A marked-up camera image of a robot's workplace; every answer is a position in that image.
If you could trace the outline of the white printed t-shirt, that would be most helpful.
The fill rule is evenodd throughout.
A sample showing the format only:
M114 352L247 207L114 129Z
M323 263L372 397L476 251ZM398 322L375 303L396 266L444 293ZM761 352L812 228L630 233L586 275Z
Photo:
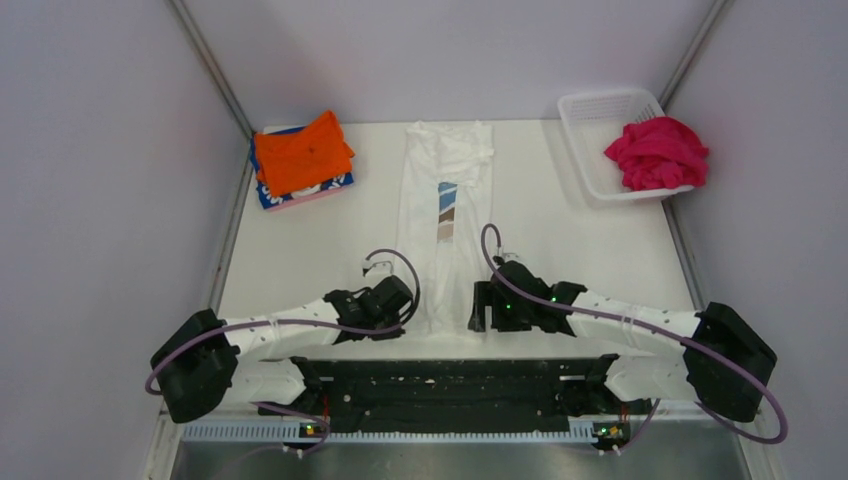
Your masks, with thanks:
M489 269L480 234L492 216L494 130L482 122L416 122L406 129L396 247L415 267L414 334L468 334L474 285Z

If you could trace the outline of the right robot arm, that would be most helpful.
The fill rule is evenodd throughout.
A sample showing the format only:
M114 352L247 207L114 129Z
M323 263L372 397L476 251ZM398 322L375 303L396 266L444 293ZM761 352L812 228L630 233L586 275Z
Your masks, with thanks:
M731 307L661 310L616 301L582 284L549 285L515 259L488 257L488 281L475 285L472 317L492 310L499 332L528 331L604 340L640 351L619 356L586 385L589 404L612 412L648 398L697 402L726 419L749 423L777 363L774 350Z

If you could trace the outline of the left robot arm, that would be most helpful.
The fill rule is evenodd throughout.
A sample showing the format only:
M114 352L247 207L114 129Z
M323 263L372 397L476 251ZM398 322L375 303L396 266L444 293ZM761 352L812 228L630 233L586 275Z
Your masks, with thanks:
M387 272L373 286L332 290L272 314L223 319L200 310L153 354L144 388L163 399L175 423L241 404L276 403L308 413L319 404L321 388L295 363L296 354L397 338L420 297L419 277L406 284Z

